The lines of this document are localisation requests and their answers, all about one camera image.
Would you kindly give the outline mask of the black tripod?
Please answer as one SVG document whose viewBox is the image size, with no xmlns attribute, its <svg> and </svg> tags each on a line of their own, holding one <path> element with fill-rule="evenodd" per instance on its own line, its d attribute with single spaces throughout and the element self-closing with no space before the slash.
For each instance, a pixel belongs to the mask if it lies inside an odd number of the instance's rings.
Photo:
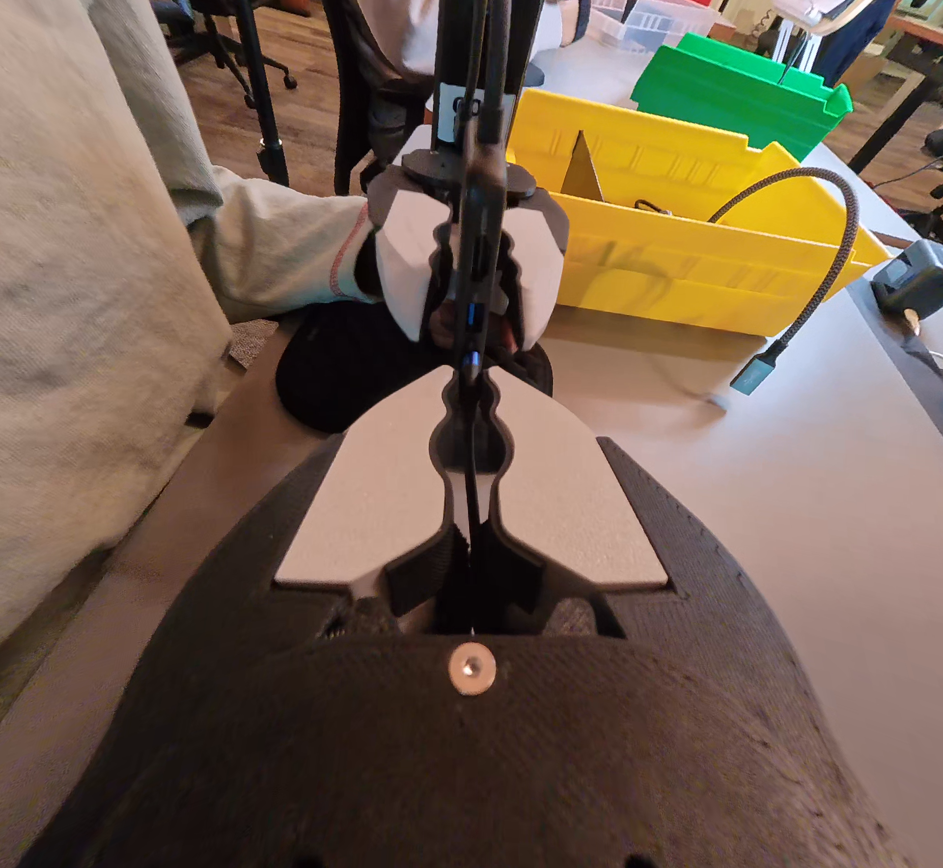
<svg viewBox="0 0 943 868">
<path fill-rule="evenodd" d="M 287 187 L 289 186 L 289 170 L 284 146 L 277 129 L 277 119 L 258 38 L 254 10 L 250 0 L 232 0 L 232 3 L 261 133 L 261 147 L 257 158 L 263 173 L 270 181 Z"/>
</svg>

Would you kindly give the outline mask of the green plastic bin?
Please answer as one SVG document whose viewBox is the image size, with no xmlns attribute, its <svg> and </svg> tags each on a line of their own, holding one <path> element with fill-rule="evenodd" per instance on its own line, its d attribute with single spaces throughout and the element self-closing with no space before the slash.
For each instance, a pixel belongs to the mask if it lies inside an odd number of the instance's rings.
<svg viewBox="0 0 943 868">
<path fill-rule="evenodd" d="M 779 143 L 804 160 L 854 111 L 843 84 L 694 33 L 662 46 L 631 95 L 640 112 Z"/>
</svg>

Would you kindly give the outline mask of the cardboard bin divider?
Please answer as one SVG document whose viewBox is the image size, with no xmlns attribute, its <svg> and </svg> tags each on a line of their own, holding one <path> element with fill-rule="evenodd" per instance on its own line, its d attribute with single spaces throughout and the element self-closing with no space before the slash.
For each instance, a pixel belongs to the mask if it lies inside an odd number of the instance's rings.
<svg viewBox="0 0 943 868">
<path fill-rule="evenodd" d="M 583 130 L 577 134 L 571 159 L 559 192 L 563 196 L 572 196 L 598 203 L 606 202 Z"/>
</svg>

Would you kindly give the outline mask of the blue jacket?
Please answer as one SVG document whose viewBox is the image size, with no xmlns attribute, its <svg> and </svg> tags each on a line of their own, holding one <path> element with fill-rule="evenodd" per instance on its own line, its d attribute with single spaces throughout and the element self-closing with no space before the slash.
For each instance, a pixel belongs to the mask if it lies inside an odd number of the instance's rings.
<svg viewBox="0 0 943 868">
<path fill-rule="evenodd" d="M 898 0 L 874 0 L 855 18 L 822 38 L 812 73 L 824 86 L 836 87 L 866 47 L 881 32 Z"/>
</svg>

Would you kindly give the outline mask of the yellow plastic bin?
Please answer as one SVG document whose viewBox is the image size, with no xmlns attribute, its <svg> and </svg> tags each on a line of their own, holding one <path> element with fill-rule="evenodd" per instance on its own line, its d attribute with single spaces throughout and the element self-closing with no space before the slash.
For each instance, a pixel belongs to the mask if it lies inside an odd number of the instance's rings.
<svg viewBox="0 0 943 868">
<path fill-rule="evenodd" d="M 559 192 L 581 130 L 605 203 Z M 808 177 L 709 223 L 755 182 L 799 165 L 742 134 L 529 89 L 508 152 L 569 218 L 565 306 L 771 338 L 819 287 L 844 231 L 841 196 Z"/>
</svg>

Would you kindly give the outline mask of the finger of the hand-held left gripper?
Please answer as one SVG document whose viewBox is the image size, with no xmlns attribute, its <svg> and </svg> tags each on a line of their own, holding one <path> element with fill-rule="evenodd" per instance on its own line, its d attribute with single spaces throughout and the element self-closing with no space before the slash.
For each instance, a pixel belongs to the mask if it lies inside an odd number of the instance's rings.
<svg viewBox="0 0 943 868">
<path fill-rule="evenodd" d="M 502 238 L 506 253 L 501 265 L 505 314 L 518 349 L 530 350 L 545 331 L 554 311 L 563 272 L 564 251 L 547 215 L 517 207 L 504 213 Z"/>
<path fill-rule="evenodd" d="M 398 189 L 375 251 L 384 302 L 407 340 L 418 343 L 431 314 L 455 296 L 453 214 L 423 192 Z"/>
</svg>

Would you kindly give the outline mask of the person's left forearm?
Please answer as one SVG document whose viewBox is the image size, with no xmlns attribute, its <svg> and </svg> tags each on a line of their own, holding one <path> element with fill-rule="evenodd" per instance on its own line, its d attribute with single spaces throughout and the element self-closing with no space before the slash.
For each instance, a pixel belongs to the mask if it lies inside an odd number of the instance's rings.
<svg viewBox="0 0 943 868">
<path fill-rule="evenodd" d="M 382 299 L 364 197 L 306 195 L 223 167 L 170 196 L 231 324 Z"/>
</svg>

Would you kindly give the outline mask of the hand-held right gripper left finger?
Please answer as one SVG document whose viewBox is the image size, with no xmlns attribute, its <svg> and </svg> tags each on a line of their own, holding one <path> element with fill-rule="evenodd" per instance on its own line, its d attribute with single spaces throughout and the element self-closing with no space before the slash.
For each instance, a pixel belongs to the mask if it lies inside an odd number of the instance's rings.
<svg viewBox="0 0 943 868">
<path fill-rule="evenodd" d="M 438 456 L 454 370 L 385 397 L 343 434 L 279 563 L 277 587 L 384 598 L 395 617 L 467 577 L 468 545 Z"/>
</svg>

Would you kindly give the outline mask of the wooden desk black legs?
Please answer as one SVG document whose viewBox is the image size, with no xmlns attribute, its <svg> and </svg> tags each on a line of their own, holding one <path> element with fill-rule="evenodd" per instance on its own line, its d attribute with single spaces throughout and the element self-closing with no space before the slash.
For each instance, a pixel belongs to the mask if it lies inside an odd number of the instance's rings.
<svg viewBox="0 0 943 868">
<path fill-rule="evenodd" d="M 942 29 L 926 21 L 897 15 L 890 17 L 889 24 L 898 36 L 888 52 L 888 59 L 905 69 L 907 76 L 888 103 L 877 130 L 847 162 L 856 175 L 870 165 L 924 102 L 941 94 Z"/>
</svg>

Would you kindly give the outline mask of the black usb hub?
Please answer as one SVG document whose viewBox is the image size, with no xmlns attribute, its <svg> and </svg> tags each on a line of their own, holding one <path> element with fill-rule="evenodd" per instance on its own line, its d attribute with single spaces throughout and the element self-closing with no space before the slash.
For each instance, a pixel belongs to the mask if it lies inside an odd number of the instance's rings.
<svg viewBox="0 0 943 868">
<path fill-rule="evenodd" d="M 498 261 L 502 246 L 507 165 L 501 150 L 494 157 L 468 162 L 458 221 L 458 252 L 454 267 L 454 368 L 463 388 L 477 384 L 489 344 L 514 347 L 505 314 Z M 499 292 L 496 311 L 492 302 Z"/>
</svg>

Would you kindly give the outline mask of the clear plastic bin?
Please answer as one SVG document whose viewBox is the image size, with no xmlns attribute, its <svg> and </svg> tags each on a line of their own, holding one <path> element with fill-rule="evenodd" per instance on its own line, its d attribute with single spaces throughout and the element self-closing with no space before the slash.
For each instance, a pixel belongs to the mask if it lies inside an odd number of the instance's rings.
<svg viewBox="0 0 943 868">
<path fill-rule="evenodd" d="M 593 0 L 587 36 L 633 57 L 675 47 L 688 33 L 734 29 L 721 13 L 692 0 Z"/>
</svg>

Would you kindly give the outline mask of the dark grey charger block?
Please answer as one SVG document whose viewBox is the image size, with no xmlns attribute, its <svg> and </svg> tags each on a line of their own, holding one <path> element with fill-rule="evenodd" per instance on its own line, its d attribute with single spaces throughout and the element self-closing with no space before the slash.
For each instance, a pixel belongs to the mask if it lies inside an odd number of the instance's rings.
<svg viewBox="0 0 943 868">
<path fill-rule="evenodd" d="M 884 265 L 870 281 L 880 312 L 924 319 L 942 309 L 942 246 L 920 239 Z"/>
</svg>

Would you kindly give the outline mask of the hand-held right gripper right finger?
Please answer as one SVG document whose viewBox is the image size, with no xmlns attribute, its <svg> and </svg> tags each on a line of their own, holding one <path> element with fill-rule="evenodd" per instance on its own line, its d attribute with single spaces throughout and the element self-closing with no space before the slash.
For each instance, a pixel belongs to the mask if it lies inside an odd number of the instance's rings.
<svg viewBox="0 0 943 868">
<path fill-rule="evenodd" d="M 546 623 L 566 599 L 615 623 L 609 598 L 661 593 L 666 568 L 593 431 L 507 371 L 487 373 L 503 445 L 481 568 L 497 623 Z"/>
</svg>

